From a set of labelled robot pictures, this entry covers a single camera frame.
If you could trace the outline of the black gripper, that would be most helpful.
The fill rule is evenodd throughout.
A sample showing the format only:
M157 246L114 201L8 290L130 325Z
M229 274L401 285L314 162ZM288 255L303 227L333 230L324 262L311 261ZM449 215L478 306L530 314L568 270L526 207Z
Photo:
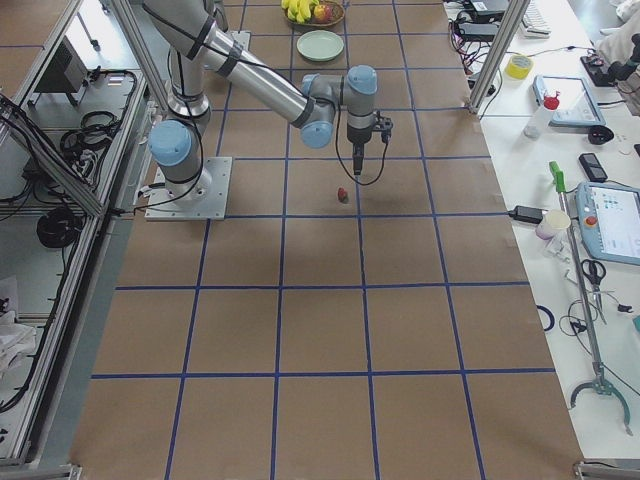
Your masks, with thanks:
M365 145L371 140L372 128L347 128L347 139L352 144L353 174L361 175Z

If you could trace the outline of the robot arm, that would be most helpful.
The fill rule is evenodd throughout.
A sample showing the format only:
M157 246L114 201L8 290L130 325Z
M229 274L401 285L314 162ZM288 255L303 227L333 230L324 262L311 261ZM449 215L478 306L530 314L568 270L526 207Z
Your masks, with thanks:
M204 68L244 89L300 130L309 148L323 148L337 138L340 114L347 113L347 139L353 145L353 172L359 175L365 145L379 132L387 144L392 121L374 110L376 71L357 65L344 76L307 75L301 88L245 49L227 33L220 1L145 1L143 9L170 45L167 92L177 118L207 119Z

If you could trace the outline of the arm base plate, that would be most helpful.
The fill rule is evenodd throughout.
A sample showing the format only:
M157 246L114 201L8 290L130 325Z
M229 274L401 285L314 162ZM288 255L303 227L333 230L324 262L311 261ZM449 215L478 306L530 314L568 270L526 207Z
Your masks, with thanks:
M251 33L249 31L229 31L227 35L231 39L229 56L240 58L248 50Z
M223 220L226 214L232 157L208 157L198 185L190 193L176 200L189 189L166 185L164 174L157 168L155 182L163 183L161 188L152 189L149 195L150 207L145 209L145 219L149 221L196 221Z

